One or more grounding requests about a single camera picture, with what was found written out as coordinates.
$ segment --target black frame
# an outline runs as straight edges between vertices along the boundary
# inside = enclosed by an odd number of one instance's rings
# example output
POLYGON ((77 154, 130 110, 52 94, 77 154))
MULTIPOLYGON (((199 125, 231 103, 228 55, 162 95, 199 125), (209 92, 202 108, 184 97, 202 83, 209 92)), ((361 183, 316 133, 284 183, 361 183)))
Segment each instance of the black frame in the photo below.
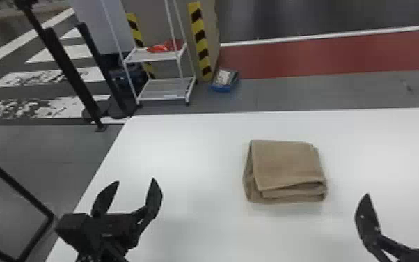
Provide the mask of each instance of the black frame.
POLYGON ((0 167, 0 179, 5 181, 11 188, 17 191, 21 196, 23 196, 29 203, 36 207, 42 214, 47 218, 42 226, 36 231, 32 239, 29 241, 28 245, 24 248, 22 253, 18 258, 13 258, 3 251, 0 250, 0 259, 5 262, 24 262, 28 258, 31 251, 33 251, 35 245, 39 242, 41 237, 50 227, 54 221, 55 214, 48 209, 43 203, 41 203, 35 196, 33 196, 26 188, 19 184, 10 174, 0 167))

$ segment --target metal shelf rack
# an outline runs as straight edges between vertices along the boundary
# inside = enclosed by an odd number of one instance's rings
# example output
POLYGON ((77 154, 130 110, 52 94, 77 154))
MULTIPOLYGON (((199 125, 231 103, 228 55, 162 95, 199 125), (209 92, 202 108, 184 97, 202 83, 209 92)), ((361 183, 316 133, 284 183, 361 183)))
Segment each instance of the metal shelf rack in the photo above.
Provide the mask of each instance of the metal shelf rack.
MULTIPOLYGON (((101 0, 102 6, 104 8, 104 12, 106 14, 107 21, 109 23, 110 30, 113 35, 114 42, 116 43, 116 47, 120 56, 120 59, 123 64, 123 68, 125 69, 125 73, 127 74, 127 80, 129 85, 133 88, 132 80, 128 74, 127 66, 132 63, 148 63, 148 62, 156 62, 156 61, 176 61, 177 68, 179 71, 179 78, 172 78, 172 79, 151 79, 148 74, 148 82, 145 84, 141 92, 136 95, 134 93, 134 97, 136 103, 138 105, 141 104, 143 101, 149 100, 184 100, 186 105, 190 105, 190 95, 193 90, 193 87, 196 85, 196 74, 195 68, 193 67, 193 59, 191 57, 189 48, 187 43, 183 43, 182 48, 177 50, 177 43, 175 41, 175 32, 173 21, 171 18, 171 12, 169 8, 169 0, 164 0, 164 5, 166 7, 167 13, 167 20, 169 24, 169 28, 171 30, 171 37, 172 37, 172 44, 174 46, 174 51, 170 52, 162 52, 162 53, 151 53, 146 50, 146 48, 137 48, 136 43, 134 43, 134 48, 131 52, 127 55, 127 57, 122 57, 122 50, 120 49, 120 45, 118 44, 118 40, 116 37, 116 33, 113 30, 113 27, 110 22, 109 13, 104 5, 104 0, 101 0), (180 60, 184 53, 187 52, 190 61, 190 67, 192 76, 191 77, 184 77, 182 66, 180 64, 180 60)), ((177 7, 176 0, 173 0, 174 9, 177 15, 177 22, 179 24, 179 28, 182 34, 182 38, 184 40, 187 39, 184 32, 184 27, 182 24, 182 19, 180 17, 180 12, 177 7)))

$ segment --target crosswalk stripe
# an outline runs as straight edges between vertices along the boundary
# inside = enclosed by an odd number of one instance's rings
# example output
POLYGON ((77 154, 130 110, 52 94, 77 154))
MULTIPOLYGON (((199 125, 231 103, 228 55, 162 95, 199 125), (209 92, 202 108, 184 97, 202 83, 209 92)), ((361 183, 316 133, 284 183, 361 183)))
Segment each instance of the crosswalk stripe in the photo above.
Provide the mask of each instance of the crosswalk stripe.
MULTIPOLYGON (((67 45, 64 46, 67 55, 71 59, 84 59, 88 57, 92 57, 93 55, 89 51, 89 48, 86 44, 82 45, 67 45)), ((53 61, 54 58, 50 54, 49 50, 43 49, 33 57, 31 57, 26 63, 40 63, 40 62, 48 62, 53 61)))
MULTIPOLYGON (((63 11, 62 13, 54 16, 53 18, 47 20, 46 22, 42 23, 43 27, 52 27, 56 24, 62 22, 63 20, 69 18, 71 15, 74 14, 73 8, 68 8, 67 10, 63 11)), ((22 47, 23 45, 27 44, 29 41, 36 38, 38 34, 34 31, 34 29, 29 30, 25 34, 19 36, 18 38, 10 41, 3 47, 0 47, 0 59, 5 56, 8 56, 11 52, 15 51, 16 49, 22 47)))
MULTIPOLYGON (((77 68, 77 70, 85 82, 104 81, 104 76, 97 66, 77 68)), ((0 79, 0 88, 56 84, 65 80, 65 75, 59 69, 11 72, 0 79)))
POLYGON ((71 38, 80 38, 81 34, 78 29, 73 28, 72 30, 68 31, 65 35, 63 35, 60 39, 71 39, 71 38))
MULTIPOLYGON (((110 95, 94 95, 105 100, 110 95)), ((0 119, 18 118, 81 118, 84 106, 77 96, 54 99, 20 98, 0 100, 0 119)))

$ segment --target white floor marking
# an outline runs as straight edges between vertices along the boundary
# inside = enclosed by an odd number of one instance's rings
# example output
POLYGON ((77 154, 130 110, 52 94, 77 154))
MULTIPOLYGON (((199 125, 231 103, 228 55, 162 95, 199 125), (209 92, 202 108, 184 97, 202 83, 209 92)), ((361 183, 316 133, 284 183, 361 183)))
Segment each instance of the white floor marking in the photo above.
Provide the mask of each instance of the white floor marking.
MULTIPOLYGON (((105 100, 110 95, 94 95, 105 100)), ((51 100, 21 98, 0 100, 0 119, 17 118, 81 118, 84 106, 77 96, 59 97, 51 100)))
POLYGON ((311 36, 290 36, 286 38, 237 41, 237 42, 221 43, 221 47, 238 47, 241 45, 263 45, 263 44, 270 44, 270 43, 296 42, 296 41, 303 41, 303 40, 314 40, 314 39, 325 39, 325 38, 346 38, 346 37, 351 37, 351 36, 370 36, 370 35, 380 35, 384 33, 403 33, 403 32, 412 32, 412 31, 419 31, 419 26, 391 27, 391 28, 385 28, 385 29, 359 30, 359 31, 349 31, 349 32, 342 32, 342 33, 324 33, 320 35, 311 35, 311 36))
MULTIPOLYGON (((65 48, 67 55, 71 59, 84 59, 93 56, 86 44, 66 45, 63 46, 63 48, 65 48)), ((26 61, 26 63, 40 63, 48 61, 54 61, 54 57, 52 57, 49 50, 44 48, 43 50, 35 54, 33 57, 31 57, 28 61, 26 61)))
MULTIPOLYGON (((77 70, 85 82, 104 81, 104 76, 97 66, 77 68, 77 70)), ((0 88, 55 84, 65 80, 65 75, 59 69, 11 72, 0 79, 0 88)))
MULTIPOLYGON (((68 8, 67 10, 63 11, 62 13, 54 16, 53 18, 47 20, 46 22, 42 23, 43 27, 55 26, 56 24, 62 22, 63 20, 69 18, 71 15, 74 14, 73 8, 68 8)), ((12 40, 8 44, 0 47, 0 59, 9 55, 11 52, 15 51, 16 49, 22 47, 23 45, 27 44, 29 41, 36 38, 38 34, 31 29, 30 31, 26 32, 25 34, 21 35, 20 37, 12 40)))
POLYGON ((71 38, 80 38, 81 34, 78 29, 73 28, 72 30, 68 31, 65 35, 63 35, 60 39, 71 39, 71 38))

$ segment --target white wire shelf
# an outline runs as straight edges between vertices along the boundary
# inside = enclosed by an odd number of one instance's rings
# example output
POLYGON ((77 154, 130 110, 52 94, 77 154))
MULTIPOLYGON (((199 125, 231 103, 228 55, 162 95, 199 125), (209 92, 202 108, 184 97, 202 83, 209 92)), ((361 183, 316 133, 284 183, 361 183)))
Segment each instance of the white wire shelf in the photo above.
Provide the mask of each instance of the white wire shelf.
POLYGON ((141 63, 141 62, 153 62, 153 61, 168 61, 168 60, 180 60, 182 55, 187 48, 187 43, 182 45, 182 48, 176 52, 162 52, 162 53, 152 53, 148 52, 146 48, 134 48, 130 54, 125 58, 125 63, 141 63))
POLYGON ((151 79, 143 87, 138 101, 183 99, 188 102, 194 84, 195 77, 151 79))

